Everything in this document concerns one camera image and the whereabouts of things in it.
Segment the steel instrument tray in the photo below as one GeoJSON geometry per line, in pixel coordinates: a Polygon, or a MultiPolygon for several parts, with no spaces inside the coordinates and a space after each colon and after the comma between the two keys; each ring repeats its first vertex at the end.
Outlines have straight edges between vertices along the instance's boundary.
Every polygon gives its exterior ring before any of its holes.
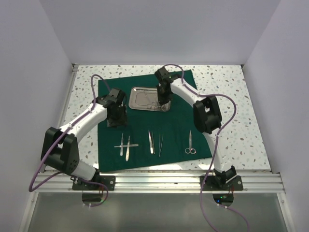
{"type": "Polygon", "coordinates": [[[155,108],[147,109],[147,99],[145,98],[144,92],[147,92],[151,95],[151,98],[156,101],[156,105],[160,105],[157,99],[157,89],[156,88],[149,88],[149,87],[133,87],[131,89],[130,98],[129,98],[129,108],[133,110],[143,110],[143,111],[155,111],[155,108]]]}

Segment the steel scalpel handle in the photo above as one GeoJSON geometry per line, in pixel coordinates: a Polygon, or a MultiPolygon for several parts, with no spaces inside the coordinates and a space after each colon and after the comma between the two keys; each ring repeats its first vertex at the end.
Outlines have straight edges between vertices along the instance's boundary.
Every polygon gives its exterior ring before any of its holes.
{"type": "Polygon", "coordinates": [[[120,144],[120,156],[123,156],[123,145],[124,145],[124,134],[122,133],[121,144],[120,144]]]}
{"type": "MultiPolygon", "coordinates": [[[[130,136],[128,137],[127,145],[129,145],[129,144],[130,144],[130,136]]],[[[129,160],[129,151],[130,151],[130,147],[128,146],[128,147],[126,148],[126,161],[129,160]]]]}

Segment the thin steel probe rod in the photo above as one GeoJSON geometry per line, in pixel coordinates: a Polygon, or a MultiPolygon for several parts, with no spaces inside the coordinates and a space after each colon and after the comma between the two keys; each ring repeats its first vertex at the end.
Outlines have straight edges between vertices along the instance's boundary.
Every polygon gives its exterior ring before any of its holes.
{"type": "Polygon", "coordinates": [[[120,148],[120,147],[137,147],[139,144],[129,144],[129,145],[116,145],[114,148],[120,148]]]}

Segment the green surgical cloth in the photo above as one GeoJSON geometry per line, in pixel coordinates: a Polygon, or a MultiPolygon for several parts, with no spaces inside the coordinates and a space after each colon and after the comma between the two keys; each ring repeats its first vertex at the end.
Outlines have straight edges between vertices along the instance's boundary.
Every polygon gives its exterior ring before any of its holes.
{"type": "Polygon", "coordinates": [[[171,107],[167,112],[154,112],[127,109],[127,125],[112,128],[107,122],[98,125],[98,165],[102,172],[141,168],[170,164],[182,161],[206,159],[212,157],[209,145],[194,126],[193,108],[181,97],[172,96],[171,107]],[[192,132],[192,147],[195,154],[186,154],[189,146],[189,131],[192,132]],[[148,131],[154,144],[154,154],[150,153],[148,131]],[[122,133],[124,145],[139,144],[130,147],[129,160],[126,161],[126,147],[123,156],[120,148],[122,133]],[[161,156],[159,156],[159,135],[163,134],[161,156]]]}

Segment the steel blunt tweezers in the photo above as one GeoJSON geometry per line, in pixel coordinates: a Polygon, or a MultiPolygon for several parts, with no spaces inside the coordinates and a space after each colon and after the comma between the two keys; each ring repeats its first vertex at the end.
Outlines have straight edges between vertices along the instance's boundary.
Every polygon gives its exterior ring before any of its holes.
{"type": "Polygon", "coordinates": [[[153,144],[153,139],[152,139],[152,135],[150,133],[150,131],[148,131],[148,137],[149,137],[149,145],[150,145],[150,153],[154,154],[154,144],[153,144]]]}

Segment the steel fine-point tweezers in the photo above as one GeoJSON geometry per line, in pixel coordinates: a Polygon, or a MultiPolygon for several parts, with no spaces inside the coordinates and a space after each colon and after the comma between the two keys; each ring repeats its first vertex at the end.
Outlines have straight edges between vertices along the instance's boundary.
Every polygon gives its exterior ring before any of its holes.
{"type": "Polygon", "coordinates": [[[159,156],[161,156],[163,138],[164,138],[164,135],[163,135],[163,134],[160,134],[160,135],[159,135],[159,156]]]}

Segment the steel surgical scissors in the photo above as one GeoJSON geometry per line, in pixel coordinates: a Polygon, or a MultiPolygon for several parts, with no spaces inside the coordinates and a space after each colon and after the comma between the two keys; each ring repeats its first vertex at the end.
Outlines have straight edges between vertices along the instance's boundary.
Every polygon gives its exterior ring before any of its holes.
{"type": "Polygon", "coordinates": [[[192,147],[192,132],[189,131],[189,146],[185,149],[186,154],[195,154],[196,150],[192,147]]]}

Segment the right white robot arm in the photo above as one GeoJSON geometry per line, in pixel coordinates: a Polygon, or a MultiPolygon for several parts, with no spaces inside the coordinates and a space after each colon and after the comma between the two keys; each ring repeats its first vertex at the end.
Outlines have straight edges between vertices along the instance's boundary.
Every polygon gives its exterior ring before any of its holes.
{"type": "Polygon", "coordinates": [[[193,120],[195,128],[204,135],[212,152],[210,167],[215,173],[215,184],[219,189],[227,189],[232,185],[232,179],[237,175],[235,167],[227,159],[219,155],[218,142],[222,129],[230,123],[236,115],[235,102],[225,94],[201,94],[197,89],[188,84],[182,74],[171,74],[165,67],[155,73],[158,80],[157,97],[160,105],[171,101],[173,94],[178,95],[193,108],[193,120]],[[222,114],[217,97],[230,100],[234,106],[231,118],[222,125],[222,114]]]}

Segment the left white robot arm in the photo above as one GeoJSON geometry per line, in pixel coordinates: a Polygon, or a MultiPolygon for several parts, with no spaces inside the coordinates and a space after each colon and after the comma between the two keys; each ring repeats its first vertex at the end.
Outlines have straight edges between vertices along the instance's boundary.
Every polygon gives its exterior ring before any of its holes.
{"type": "Polygon", "coordinates": [[[100,122],[106,120],[112,128],[127,125],[126,100],[125,92],[113,88],[108,95],[94,98],[75,120],[58,129],[50,127],[45,133],[41,161],[59,172],[83,179],[88,189],[97,189],[98,170],[80,160],[78,145],[100,122]]]}

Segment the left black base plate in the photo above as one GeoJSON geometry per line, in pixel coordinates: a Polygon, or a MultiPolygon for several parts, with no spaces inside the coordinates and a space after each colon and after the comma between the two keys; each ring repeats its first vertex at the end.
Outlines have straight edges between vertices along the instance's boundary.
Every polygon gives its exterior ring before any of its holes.
{"type": "Polygon", "coordinates": [[[77,177],[71,177],[73,181],[72,189],[80,191],[108,190],[114,191],[116,177],[113,175],[98,175],[90,181],[85,181],[77,177]]]}

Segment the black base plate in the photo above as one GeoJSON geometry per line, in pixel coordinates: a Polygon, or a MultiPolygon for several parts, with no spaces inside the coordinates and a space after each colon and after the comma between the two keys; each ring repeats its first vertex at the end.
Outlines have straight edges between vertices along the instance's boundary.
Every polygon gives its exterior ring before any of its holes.
{"type": "Polygon", "coordinates": [[[73,181],[72,189],[80,191],[108,190],[114,191],[116,177],[113,175],[98,175],[90,181],[85,181],[77,177],[71,177],[73,181]]]}
{"type": "Polygon", "coordinates": [[[204,175],[201,175],[199,177],[199,183],[200,186],[203,185],[202,190],[203,191],[242,191],[244,190],[242,179],[240,175],[236,175],[232,179],[228,180],[227,182],[221,180],[216,175],[209,174],[204,180],[204,175]]]}

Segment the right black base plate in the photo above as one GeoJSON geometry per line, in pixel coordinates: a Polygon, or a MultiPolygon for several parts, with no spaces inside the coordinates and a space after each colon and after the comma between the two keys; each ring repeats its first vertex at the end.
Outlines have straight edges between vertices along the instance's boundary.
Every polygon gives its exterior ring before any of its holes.
{"type": "Polygon", "coordinates": [[[203,191],[242,191],[244,190],[242,179],[240,175],[236,175],[232,179],[228,180],[227,182],[221,180],[216,175],[209,174],[204,180],[204,175],[201,175],[199,177],[199,183],[200,186],[203,185],[202,190],[203,191]]]}

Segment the aluminium mounting rail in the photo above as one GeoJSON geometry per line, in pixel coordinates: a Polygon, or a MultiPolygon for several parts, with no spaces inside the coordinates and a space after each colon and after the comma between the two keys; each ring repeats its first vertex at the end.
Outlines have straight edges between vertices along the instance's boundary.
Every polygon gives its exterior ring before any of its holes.
{"type": "Polygon", "coordinates": [[[203,183],[204,170],[122,171],[100,173],[97,181],[115,193],[284,193],[279,174],[240,171],[225,186],[218,186],[214,173],[203,183]]]}

